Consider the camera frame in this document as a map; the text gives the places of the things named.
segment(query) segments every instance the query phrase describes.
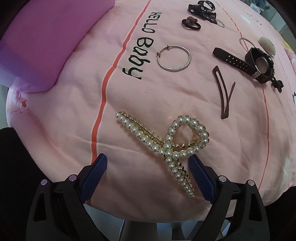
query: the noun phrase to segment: silver ring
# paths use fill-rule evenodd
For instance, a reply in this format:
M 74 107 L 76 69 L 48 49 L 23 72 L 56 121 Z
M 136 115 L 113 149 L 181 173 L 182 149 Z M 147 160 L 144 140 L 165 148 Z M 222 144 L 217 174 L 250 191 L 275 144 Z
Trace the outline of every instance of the silver ring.
M 180 68 L 176 68 L 176 69 L 171 69 L 171 68 L 167 68 L 167 67 L 163 66 L 163 65 L 159 62 L 160 54 L 161 54 L 161 52 L 164 51 L 165 49 L 169 50 L 170 48 L 180 48 L 180 49 L 183 49 L 183 50 L 188 54 L 188 62 L 187 62 L 184 66 L 182 66 L 182 67 L 180 67 Z M 190 52 L 189 52 L 187 49 L 185 49 L 184 47 L 182 47 L 182 46 L 178 46 L 178 45 L 167 45 L 166 47 L 164 47 L 164 48 L 162 48 L 160 51 L 158 51 L 158 52 L 156 53 L 156 56 L 157 56 L 157 63 L 158 63 L 158 65 L 159 65 L 162 69 L 165 69 L 165 70 L 167 70 L 167 71 L 171 71 L 171 72 L 177 72 L 177 71 L 184 70 L 184 69 L 186 69 L 186 68 L 188 67 L 188 65 L 189 65 L 190 62 L 191 62 L 191 54 L 190 54 Z
M 224 25 L 224 23 L 222 23 L 222 21 L 220 21 L 220 20 L 217 20 L 217 19 L 216 19 L 216 21 L 217 21 L 217 25 L 218 25 L 218 26 L 220 26 L 221 28 L 225 28 L 225 25 Z
M 240 44 L 244 47 L 244 49 L 248 52 L 247 48 L 242 44 L 242 40 L 245 40 L 247 42 L 249 42 L 251 45 L 253 45 L 255 48 L 257 48 L 250 40 L 246 39 L 246 38 L 239 38 L 239 42 Z

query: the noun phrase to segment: pink pillow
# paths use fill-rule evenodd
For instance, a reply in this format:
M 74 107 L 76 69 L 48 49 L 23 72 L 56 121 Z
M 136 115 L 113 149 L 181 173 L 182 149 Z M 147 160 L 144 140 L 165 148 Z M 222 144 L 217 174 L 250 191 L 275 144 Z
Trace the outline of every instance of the pink pillow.
M 22 92 L 49 90 L 79 41 L 114 4 L 29 1 L 0 41 L 0 84 Z
M 294 73 L 296 74 L 296 56 L 293 50 L 285 48 L 285 51 L 291 61 Z

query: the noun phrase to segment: brown hair clip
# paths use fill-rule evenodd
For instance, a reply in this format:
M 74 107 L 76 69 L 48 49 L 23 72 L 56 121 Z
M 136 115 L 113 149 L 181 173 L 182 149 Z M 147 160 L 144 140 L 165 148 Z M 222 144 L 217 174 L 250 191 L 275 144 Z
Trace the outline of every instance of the brown hair clip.
M 221 84 L 220 84 L 220 81 L 219 81 L 219 78 L 218 78 L 218 75 L 217 73 L 219 74 L 220 78 L 221 78 L 221 82 L 222 82 L 222 85 L 223 85 L 223 88 L 224 88 L 224 91 L 225 91 L 225 96 L 226 96 L 226 108 L 224 108 L 224 97 L 223 97 L 223 91 L 222 91 L 222 87 L 221 87 Z M 224 82 L 224 79 L 222 77 L 222 74 L 221 74 L 221 71 L 219 69 L 218 66 L 216 66 L 214 69 L 213 69 L 213 74 L 215 75 L 216 77 L 216 80 L 217 80 L 217 83 L 218 83 L 218 87 L 219 87 L 219 91 L 220 91 L 220 97 L 221 97 L 221 119 L 226 119 L 229 117 L 229 101 L 230 101 L 230 98 L 231 98 L 231 95 L 232 95 L 232 92 L 234 90 L 234 87 L 235 87 L 235 82 L 232 84 L 232 87 L 231 87 L 231 90 L 230 90 L 230 93 L 229 93 L 229 96 L 227 94 L 227 89 L 226 89 L 226 86 L 225 86 L 225 82 Z

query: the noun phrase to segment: black fabric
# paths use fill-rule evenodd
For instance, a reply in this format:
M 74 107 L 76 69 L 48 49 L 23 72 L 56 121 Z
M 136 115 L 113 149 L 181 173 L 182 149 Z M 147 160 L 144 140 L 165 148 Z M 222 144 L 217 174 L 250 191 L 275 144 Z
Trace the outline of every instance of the black fabric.
M 3 240 L 3 241 L 20 241 L 20 239 L 16 237 L 14 232 L 7 225 L 7 222 L 4 219 L 4 215 L 1 212 L 0 212 L 0 240 Z
M 296 187 L 265 207 L 271 241 L 296 240 Z
M 45 178 L 16 131 L 13 128 L 1 129 L 0 212 L 20 240 L 25 240 L 31 204 L 40 181 Z
M 0 1 L 0 40 L 19 11 L 30 0 L 1 0 Z

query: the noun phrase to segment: beige makeup sponge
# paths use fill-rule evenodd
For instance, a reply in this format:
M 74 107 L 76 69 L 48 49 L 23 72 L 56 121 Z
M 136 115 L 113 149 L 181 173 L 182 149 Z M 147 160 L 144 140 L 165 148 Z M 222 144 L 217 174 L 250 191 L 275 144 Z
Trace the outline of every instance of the beige makeup sponge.
M 259 44 L 267 52 L 268 55 L 274 56 L 276 54 L 276 48 L 274 47 L 273 43 L 269 39 L 265 37 L 261 37 L 259 39 Z

